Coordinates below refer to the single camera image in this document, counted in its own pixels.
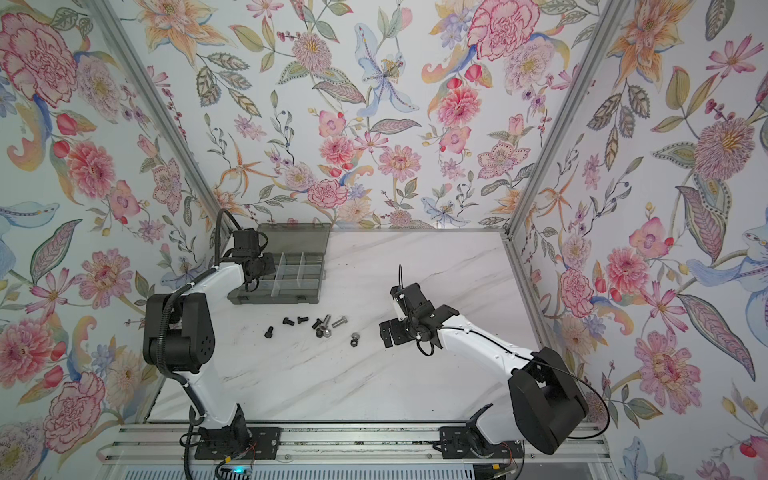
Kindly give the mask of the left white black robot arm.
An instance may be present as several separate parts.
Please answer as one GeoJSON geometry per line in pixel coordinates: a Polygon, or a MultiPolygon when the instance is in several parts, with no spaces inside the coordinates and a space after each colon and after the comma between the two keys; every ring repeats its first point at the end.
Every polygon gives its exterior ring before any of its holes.
{"type": "Polygon", "coordinates": [[[181,386],[191,402],[190,424],[200,440],[220,452],[252,443],[242,407],[225,398],[213,362],[216,337],[211,308],[243,286],[275,271],[265,252],[267,236],[252,228],[233,233],[228,255],[170,294],[147,303],[142,355],[145,362],[181,386]]]}

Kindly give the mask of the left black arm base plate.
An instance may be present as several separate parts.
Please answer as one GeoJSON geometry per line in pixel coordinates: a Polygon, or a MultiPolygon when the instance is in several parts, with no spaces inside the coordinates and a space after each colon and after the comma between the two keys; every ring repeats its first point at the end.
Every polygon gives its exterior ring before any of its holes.
{"type": "Polygon", "coordinates": [[[232,460],[244,453],[246,459],[275,460],[280,446],[279,427],[248,427],[246,433],[227,429],[204,429],[196,441],[195,460],[232,460]]]}

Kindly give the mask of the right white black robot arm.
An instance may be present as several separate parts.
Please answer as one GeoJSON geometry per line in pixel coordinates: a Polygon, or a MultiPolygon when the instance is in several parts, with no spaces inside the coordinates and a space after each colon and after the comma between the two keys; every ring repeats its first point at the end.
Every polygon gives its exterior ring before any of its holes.
{"type": "Polygon", "coordinates": [[[507,385],[509,399],[493,402],[465,423],[473,449],[523,440],[543,454],[552,455],[585,420],[589,407],[553,349],[538,351],[502,340],[470,322],[458,310],[434,306],[417,283],[390,289],[396,317],[379,324],[387,348],[415,343],[476,362],[507,385]]]}

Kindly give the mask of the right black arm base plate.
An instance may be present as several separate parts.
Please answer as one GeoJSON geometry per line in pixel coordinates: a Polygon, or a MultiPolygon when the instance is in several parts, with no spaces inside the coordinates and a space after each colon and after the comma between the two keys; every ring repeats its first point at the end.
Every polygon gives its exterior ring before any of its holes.
{"type": "Polygon", "coordinates": [[[477,428],[443,426],[438,429],[437,448],[450,460],[518,460],[524,457],[519,441],[491,444],[477,428]]]}

